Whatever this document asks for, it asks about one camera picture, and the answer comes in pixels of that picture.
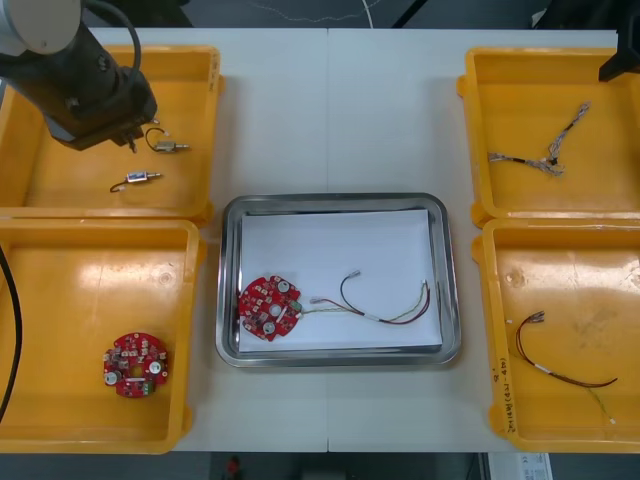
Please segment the yellow plastic bin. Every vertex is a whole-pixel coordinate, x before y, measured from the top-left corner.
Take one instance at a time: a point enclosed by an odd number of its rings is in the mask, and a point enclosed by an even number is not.
[[[640,77],[598,82],[613,49],[475,48],[458,81],[464,97],[475,191],[473,221],[491,218],[640,219]],[[566,136],[554,178],[490,152],[539,160]]]
[[[131,47],[108,50],[131,65]],[[42,114],[7,88],[0,111],[0,217],[186,218],[199,225],[212,217],[209,183],[215,143],[216,108],[223,89],[220,54],[211,47],[145,47],[142,71],[158,103],[159,125],[152,144],[172,139],[191,145],[176,154],[153,152],[144,139],[138,153],[104,142],[76,152],[52,139]],[[163,178],[109,188],[127,173],[146,170]]]
[[[493,385],[490,424],[541,452],[640,452],[640,222],[492,220],[472,247],[480,267]],[[526,363],[526,354],[567,384]]]
[[[0,424],[0,452],[163,453],[190,429],[192,305],[205,246],[184,220],[3,220],[23,312],[22,359]],[[145,332],[169,351],[169,381],[149,397],[104,385],[103,355]],[[14,350],[0,282],[0,393]]]

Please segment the metal terminal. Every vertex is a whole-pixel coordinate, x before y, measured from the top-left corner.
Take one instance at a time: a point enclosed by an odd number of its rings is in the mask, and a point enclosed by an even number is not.
[[[149,182],[151,180],[153,180],[154,178],[160,178],[162,177],[161,173],[154,173],[154,172],[131,172],[128,173],[127,176],[125,177],[124,181],[116,183],[115,185],[113,185],[109,191],[111,193],[116,193],[119,192],[121,190],[124,190],[125,186],[128,183],[143,183],[143,182]]]
[[[161,153],[177,153],[181,150],[189,150],[191,146],[184,143],[176,143],[170,140],[156,143],[153,149]]]
[[[544,310],[532,314],[531,316],[529,316],[529,318],[525,320],[525,322],[531,322],[531,323],[544,322]]]

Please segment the stainless steel tray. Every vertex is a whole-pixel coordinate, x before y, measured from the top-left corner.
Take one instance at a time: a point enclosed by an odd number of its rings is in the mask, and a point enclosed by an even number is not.
[[[246,215],[385,212],[427,210],[435,275],[435,305],[439,310],[442,345],[429,347],[358,348],[240,352],[240,293],[242,218]],[[441,364],[460,349],[460,319],[447,211],[426,193],[311,194],[239,197],[226,208],[223,221],[216,346],[225,362],[236,367],[305,367],[326,365]]]

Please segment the red circuit board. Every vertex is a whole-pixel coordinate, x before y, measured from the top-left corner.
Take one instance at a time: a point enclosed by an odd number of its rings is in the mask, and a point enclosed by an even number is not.
[[[151,395],[167,383],[168,354],[162,341],[146,333],[129,333],[104,354],[104,383],[127,398]]]
[[[274,275],[251,282],[238,298],[238,313],[244,328],[270,342],[284,337],[302,316],[300,290]]]

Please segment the table surface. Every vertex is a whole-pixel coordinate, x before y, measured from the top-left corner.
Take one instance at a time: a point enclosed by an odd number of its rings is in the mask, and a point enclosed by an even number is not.
[[[126,31],[96,30],[106,44]],[[144,44],[214,45],[226,77],[211,198],[428,192],[447,207],[462,349],[439,367],[237,369],[215,350],[215,228],[203,235],[189,402],[178,450],[510,451],[487,422],[491,385],[470,255],[471,173],[455,83],[474,46],[614,47],[613,32],[141,30]]]

